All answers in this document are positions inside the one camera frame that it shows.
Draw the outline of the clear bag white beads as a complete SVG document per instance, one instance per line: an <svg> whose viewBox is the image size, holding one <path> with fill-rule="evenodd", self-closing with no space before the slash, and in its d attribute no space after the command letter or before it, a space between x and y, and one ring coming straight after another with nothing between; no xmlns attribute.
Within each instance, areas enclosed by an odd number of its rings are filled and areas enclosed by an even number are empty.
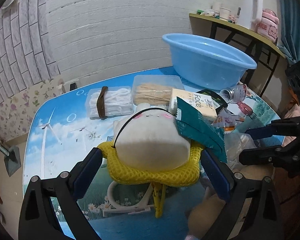
<svg viewBox="0 0 300 240"><path fill-rule="evenodd" d="M243 150L256 148L250 135L245 133L228 133L224 136L227 166L230 170L241 170L244 165L239 162Z"/></svg>

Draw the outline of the teal foil snack packet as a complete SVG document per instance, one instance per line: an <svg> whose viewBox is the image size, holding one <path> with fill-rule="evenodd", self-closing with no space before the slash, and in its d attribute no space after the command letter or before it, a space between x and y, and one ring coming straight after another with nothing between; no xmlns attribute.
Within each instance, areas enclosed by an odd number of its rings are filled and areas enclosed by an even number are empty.
<svg viewBox="0 0 300 240"><path fill-rule="evenodd" d="M177 97L175 117L178 133L210 150L219 161L227 163L224 131L212 126L204 116L189 103Z"/></svg>

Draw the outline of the white plush toy yellow hat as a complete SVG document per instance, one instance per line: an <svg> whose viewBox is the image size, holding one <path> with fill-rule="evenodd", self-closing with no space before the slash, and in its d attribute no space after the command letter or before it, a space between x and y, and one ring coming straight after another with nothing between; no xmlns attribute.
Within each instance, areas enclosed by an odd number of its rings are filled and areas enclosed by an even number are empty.
<svg viewBox="0 0 300 240"><path fill-rule="evenodd" d="M99 144L98 149L113 180L104 204L98 207L103 216L154 209L160 218L167 187L191 186L200 176L203 147L179 134L176 117L164 106L139 105L133 115L114 122L113 140ZM123 205L113 197L118 184L148 184L148 189L136 204Z"/></svg>

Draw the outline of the yellow side table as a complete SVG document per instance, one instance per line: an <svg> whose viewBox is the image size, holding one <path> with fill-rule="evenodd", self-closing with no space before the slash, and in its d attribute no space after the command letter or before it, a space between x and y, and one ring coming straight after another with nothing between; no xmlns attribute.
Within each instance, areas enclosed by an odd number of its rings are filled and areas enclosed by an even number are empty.
<svg viewBox="0 0 300 240"><path fill-rule="evenodd" d="M270 71L265 85L262 90L258 92L259 96L263 96L277 69L279 60L286 58L283 52L273 42L260 34L234 23L195 13L190 13L189 19L194 35L205 36L215 40L218 30L228 31L229 34L222 42L226 44L233 42L242 46L247 55L252 57L256 63L262 64L262 66Z"/></svg>

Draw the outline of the beige plush toy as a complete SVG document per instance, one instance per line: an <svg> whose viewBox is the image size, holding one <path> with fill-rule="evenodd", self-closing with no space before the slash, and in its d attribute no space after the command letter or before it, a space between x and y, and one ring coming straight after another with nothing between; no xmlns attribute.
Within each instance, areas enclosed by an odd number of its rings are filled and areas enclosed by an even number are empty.
<svg viewBox="0 0 300 240"><path fill-rule="evenodd" d="M210 187L205 189L201 203L186 213L188 233L185 239L202 239L220 215L225 201Z"/></svg>

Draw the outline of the pink cartoon lunch jar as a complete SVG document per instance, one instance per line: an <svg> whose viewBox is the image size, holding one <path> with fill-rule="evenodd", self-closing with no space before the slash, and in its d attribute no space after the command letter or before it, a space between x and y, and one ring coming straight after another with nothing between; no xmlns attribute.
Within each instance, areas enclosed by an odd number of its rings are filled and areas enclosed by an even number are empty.
<svg viewBox="0 0 300 240"><path fill-rule="evenodd" d="M270 9L263 9L262 18L257 25L257 33L269 39L271 42L276 43L278 37L279 18Z"/></svg>

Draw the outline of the small clear glass jar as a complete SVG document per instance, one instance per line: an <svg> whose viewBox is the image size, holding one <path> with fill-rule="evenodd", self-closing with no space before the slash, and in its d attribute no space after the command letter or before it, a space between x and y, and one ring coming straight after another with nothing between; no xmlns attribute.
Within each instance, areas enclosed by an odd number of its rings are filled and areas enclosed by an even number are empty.
<svg viewBox="0 0 300 240"><path fill-rule="evenodd" d="M220 96L226 103L242 102L247 96L247 86L246 84L239 84L231 88L222 89Z"/></svg>

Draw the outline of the grey dustpan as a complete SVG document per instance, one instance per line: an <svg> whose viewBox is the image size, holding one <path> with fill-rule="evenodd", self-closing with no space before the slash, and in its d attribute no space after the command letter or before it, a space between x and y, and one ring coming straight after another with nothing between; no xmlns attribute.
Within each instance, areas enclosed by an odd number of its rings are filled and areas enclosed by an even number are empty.
<svg viewBox="0 0 300 240"><path fill-rule="evenodd" d="M21 168L21 159L19 147L7 146L2 139L0 139L0 152L4 155L4 163L9 177L11 177L19 168Z"/></svg>

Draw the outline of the white orange snack packet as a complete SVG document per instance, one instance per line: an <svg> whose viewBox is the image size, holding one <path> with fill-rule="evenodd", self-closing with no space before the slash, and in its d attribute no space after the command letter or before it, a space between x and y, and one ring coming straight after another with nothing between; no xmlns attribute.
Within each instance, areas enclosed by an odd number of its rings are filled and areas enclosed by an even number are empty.
<svg viewBox="0 0 300 240"><path fill-rule="evenodd" d="M224 132L232 132L242 122L243 119L239 115L232 114L223 108L218 113L217 119L212 123L212 126L222 128Z"/></svg>

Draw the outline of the white electric kettle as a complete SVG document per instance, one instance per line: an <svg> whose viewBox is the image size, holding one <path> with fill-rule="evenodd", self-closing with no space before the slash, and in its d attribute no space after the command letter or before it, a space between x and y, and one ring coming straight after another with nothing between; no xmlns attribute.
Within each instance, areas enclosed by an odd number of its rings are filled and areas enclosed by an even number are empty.
<svg viewBox="0 0 300 240"><path fill-rule="evenodd" d="M239 8L237 24L256 31L262 20L263 0L242 0Z"/></svg>

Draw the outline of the black green cologne bottle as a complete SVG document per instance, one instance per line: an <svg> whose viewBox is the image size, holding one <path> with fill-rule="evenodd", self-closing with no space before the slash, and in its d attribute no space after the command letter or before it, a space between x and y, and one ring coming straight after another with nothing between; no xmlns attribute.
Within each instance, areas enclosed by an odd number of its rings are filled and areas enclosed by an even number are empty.
<svg viewBox="0 0 300 240"><path fill-rule="evenodd" d="M216 113L218 114L222 109L227 109L228 104L227 102L216 92L209 90L209 89L203 89L197 92L198 94L203 95L209 95L211 96L211 99L214 101L214 106Z"/></svg>

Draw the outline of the white paper cup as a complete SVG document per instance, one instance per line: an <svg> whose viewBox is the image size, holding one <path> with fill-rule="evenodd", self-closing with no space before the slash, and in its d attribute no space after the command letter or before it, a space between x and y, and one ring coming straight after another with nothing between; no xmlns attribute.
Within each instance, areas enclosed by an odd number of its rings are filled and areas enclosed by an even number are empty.
<svg viewBox="0 0 300 240"><path fill-rule="evenodd" d="M219 8L219 18L223 21L228 21L229 17L230 17L230 12L231 12L231 10L224 8L224 7L220 7Z"/></svg>

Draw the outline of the blue plastic basin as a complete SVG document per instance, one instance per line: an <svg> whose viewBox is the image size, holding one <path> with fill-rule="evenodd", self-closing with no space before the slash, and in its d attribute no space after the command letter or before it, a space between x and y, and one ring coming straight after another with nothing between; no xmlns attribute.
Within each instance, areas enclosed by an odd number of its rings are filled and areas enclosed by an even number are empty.
<svg viewBox="0 0 300 240"><path fill-rule="evenodd" d="M170 33L162 36L170 46L175 71L187 81L212 90L236 85L257 63L243 51L208 37Z"/></svg>

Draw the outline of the clear box white cotton swabs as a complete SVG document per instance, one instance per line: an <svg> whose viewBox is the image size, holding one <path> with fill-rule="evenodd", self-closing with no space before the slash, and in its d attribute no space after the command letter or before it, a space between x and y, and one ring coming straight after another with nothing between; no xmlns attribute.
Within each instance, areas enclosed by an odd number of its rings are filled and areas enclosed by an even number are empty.
<svg viewBox="0 0 300 240"><path fill-rule="evenodd" d="M130 115L134 112L132 89L129 86L91 89L87 94L85 109L90 119Z"/></svg>

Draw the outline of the black wall plug charger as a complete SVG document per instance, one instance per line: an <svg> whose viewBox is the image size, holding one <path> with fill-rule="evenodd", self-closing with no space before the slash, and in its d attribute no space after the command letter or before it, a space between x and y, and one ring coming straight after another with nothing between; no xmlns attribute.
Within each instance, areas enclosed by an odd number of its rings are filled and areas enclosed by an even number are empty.
<svg viewBox="0 0 300 240"><path fill-rule="evenodd" d="M77 89L77 83L73 82L70 84L69 86L69 90L72 91L72 90L76 90Z"/></svg>

